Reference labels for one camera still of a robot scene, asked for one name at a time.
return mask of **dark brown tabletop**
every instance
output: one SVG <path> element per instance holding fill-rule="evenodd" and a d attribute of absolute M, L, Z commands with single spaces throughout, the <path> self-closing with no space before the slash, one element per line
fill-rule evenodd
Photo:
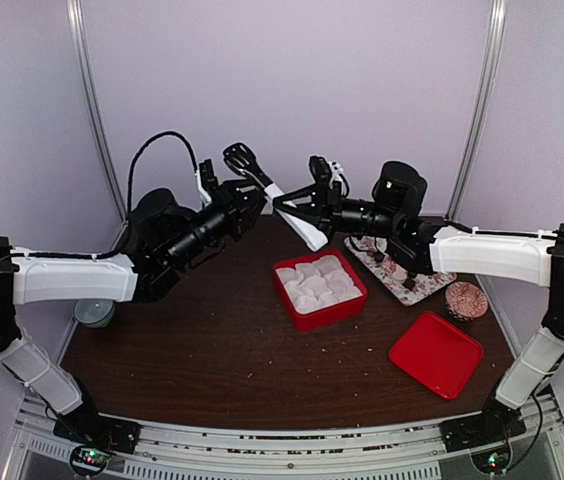
<path fill-rule="evenodd" d="M 262 217 L 242 241 L 188 272 L 163 301 L 117 305 L 105 329 L 79 326 L 62 364 L 102 412 L 157 422 L 308 429 L 480 410 L 512 362 L 493 314 L 459 325 L 482 344 L 484 358 L 459 397 L 443 400 L 393 365 L 387 352 L 421 313 L 448 318 L 444 290 L 404 307 L 342 240 L 332 247 L 345 252 L 368 288 L 361 315 L 296 331 L 272 267 L 310 252 L 281 220 Z"/>

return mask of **red container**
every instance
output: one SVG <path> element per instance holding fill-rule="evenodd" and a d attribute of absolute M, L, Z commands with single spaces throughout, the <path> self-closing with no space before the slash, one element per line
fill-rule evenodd
<path fill-rule="evenodd" d="M 482 345 L 435 313 L 418 317 L 389 351 L 389 359 L 433 393 L 453 400 L 483 355 Z"/>
<path fill-rule="evenodd" d="M 336 305 L 331 305 L 330 307 L 322 308 L 320 310 L 316 310 L 315 312 L 302 314 L 298 313 L 295 310 L 295 306 L 293 305 L 293 301 L 286 293 L 286 289 L 282 284 L 282 280 L 276 273 L 276 270 L 279 268 L 295 268 L 298 263 L 311 263 L 315 262 L 321 257 L 326 255 L 335 255 L 340 260 L 342 264 L 342 268 L 344 271 L 349 274 L 351 280 L 353 280 L 353 284 L 360 289 L 362 292 L 361 297 L 352 298 L 351 300 L 347 300 L 346 302 L 338 303 Z M 275 288 L 282 299 L 282 303 L 284 303 L 284 307 L 286 311 L 289 313 L 289 317 L 291 317 L 291 321 L 295 328 L 297 328 L 301 332 L 306 332 L 308 330 L 312 330 L 314 328 L 323 327 L 324 325 L 329 325 L 330 323 L 339 322 L 340 320 L 344 320 L 345 318 L 352 317 L 353 315 L 357 315 L 364 310 L 364 305 L 366 305 L 366 297 L 368 296 L 368 292 L 366 287 L 360 280 L 360 278 L 353 270 L 353 267 L 349 262 L 344 258 L 344 255 L 339 250 L 326 250 L 324 252 L 314 253 L 313 255 L 306 255 L 304 257 L 292 258 L 290 260 L 284 260 L 282 262 L 278 262 L 273 265 L 273 281 L 275 282 Z"/>

